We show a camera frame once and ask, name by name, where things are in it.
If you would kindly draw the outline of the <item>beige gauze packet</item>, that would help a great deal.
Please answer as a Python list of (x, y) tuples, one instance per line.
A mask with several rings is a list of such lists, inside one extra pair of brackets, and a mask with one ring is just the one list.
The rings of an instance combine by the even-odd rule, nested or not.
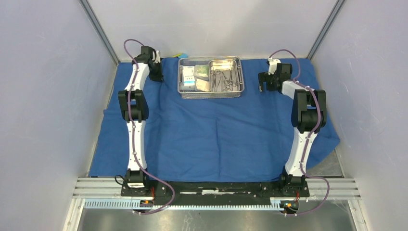
[(203, 79), (196, 79), (195, 81), (195, 88), (197, 91), (202, 91), (202, 92), (210, 92), (210, 84), (209, 81), (203, 80)]

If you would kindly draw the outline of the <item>white blue box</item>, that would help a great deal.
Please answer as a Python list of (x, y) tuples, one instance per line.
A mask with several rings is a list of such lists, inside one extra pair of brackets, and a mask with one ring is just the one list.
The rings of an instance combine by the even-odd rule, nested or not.
[(185, 87), (195, 85), (194, 66), (182, 66), (182, 83)]

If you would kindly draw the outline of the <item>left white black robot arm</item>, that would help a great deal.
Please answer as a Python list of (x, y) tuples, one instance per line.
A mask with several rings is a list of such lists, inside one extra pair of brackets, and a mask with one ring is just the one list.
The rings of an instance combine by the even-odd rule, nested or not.
[(118, 92), (122, 118), (128, 129), (129, 161), (122, 183), (122, 196), (146, 196), (151, 191), (144, 150), (144, 131), (149, 107), (143, 88), (146, 80), (163, 82), (159, 51), (141, 46), (132, 61), (132, 74), (124, 90)]

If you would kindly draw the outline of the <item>wire mesh steel basket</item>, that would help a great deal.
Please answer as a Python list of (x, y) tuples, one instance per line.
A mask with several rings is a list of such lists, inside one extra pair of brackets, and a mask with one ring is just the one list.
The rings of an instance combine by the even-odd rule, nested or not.
[(178, 92), (183, 99), (237, 98), (245, 89), (237, 56), (182, 58), (178, 66)]

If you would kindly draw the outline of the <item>blue surgical drape cloth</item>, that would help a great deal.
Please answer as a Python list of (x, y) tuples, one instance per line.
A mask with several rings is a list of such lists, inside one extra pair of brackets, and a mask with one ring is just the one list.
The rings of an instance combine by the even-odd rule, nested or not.
[[(294, 137), (292, 100), (276, 91), (259, 92), (265, 59), (242, 60), (245, 89), (238, 98), (182, 99), (178, 58), (162, 61), (163, 83), (146, 80), (149, 107), (144, 150), (149, 173), (169, 181), (255, 182), (274, 180), (287, 162)], [(91, 177), (125, 175), (128, 129), (118, 91), (128, 84), (130, 63), (118, 66), (114, 92), (104, 111)], [(330, 118), (312, 144), (306, 167), (322, 162), (340, 143)]]

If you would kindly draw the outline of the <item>green printed packet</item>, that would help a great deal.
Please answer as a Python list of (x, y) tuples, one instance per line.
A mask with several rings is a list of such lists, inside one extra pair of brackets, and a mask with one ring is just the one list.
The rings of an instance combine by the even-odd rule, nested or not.
[(209, 78), (209, 66), (208, 65), (195, 65), (194, 66), (194, 76), (201, 79)]

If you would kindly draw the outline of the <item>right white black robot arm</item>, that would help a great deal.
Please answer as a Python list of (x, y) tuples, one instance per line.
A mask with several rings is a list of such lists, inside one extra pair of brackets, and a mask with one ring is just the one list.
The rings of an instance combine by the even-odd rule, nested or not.
[(272, 197), (308, 196), (306, 163), (317, 134), (327, 122), (326, 92), (292, 80), (291, 64), (270, 59), (268, 65), (268, 71), (258, 75), (259, 90), (277, 91), (292, 99), (294, 138), (278, 180), (265, 184), (263, 190)]

